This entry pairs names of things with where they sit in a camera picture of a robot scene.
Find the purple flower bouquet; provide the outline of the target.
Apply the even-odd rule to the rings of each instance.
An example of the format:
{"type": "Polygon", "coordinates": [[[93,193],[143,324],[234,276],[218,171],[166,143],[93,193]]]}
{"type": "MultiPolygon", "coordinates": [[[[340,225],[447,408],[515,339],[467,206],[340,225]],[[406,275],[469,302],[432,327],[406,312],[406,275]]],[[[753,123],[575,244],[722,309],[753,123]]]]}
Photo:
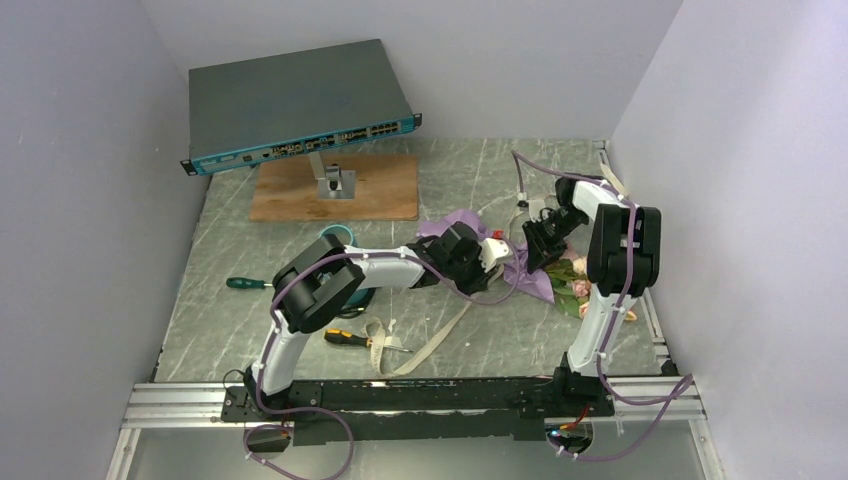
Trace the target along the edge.
{"type": "MultiPolygon", "coordinates": [[[[467,209],[456,210],[438,221],[418,222],[416,236],[420,239],[441,235],[456,222],[470,226],[483,238],[493,237],[494,230],[485,225],[480,216],[467,209]]],[[[516,289],[534,298],[555,305],[563,313],[583,319],[589,306],[591,283],[587,275],[587,257],[568,247],[553,264],[532,274],[526,272],[527,245],[519,243],[515,251],[519,254],[521,265],[514,268],[514,262],[508,260],[504,266],[503,278],[509,285],[518,278],[516,289]]]]}

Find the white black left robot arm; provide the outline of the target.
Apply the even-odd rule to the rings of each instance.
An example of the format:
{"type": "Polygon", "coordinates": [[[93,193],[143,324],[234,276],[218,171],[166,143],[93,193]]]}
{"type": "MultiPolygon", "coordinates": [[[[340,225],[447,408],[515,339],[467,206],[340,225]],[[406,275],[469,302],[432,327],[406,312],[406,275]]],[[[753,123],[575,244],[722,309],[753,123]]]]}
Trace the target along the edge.
{"type": "Polygon", "coordinates": [[[393,249],[363,249],[327,235],[309,245],[272,281],[271,327],[245,372],[248,407],[264,420],[279,417],[310,336],[326,327],[359,290],[421,289],[446,283],[472,296],[514,257],[502,239],[483,238],[456,222],[438,235],[393,249]]]}

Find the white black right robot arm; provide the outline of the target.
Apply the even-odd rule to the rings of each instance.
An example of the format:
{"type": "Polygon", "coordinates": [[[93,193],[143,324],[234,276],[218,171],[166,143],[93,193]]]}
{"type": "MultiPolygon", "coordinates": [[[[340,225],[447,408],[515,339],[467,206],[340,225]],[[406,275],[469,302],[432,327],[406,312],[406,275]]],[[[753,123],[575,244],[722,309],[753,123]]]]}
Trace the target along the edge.
{"type": "Polygon", "coordinates": [[[586,259],[588,310],[566,352],[569,369],[581,376],[606,373],[606,348],[626,313],[660,272],[662,214],[638,206],[600,178],[565,176],[555,182],[558,207],[522,226],[529,274],[558,260],[566,237],[592,226],[586,259]]]}

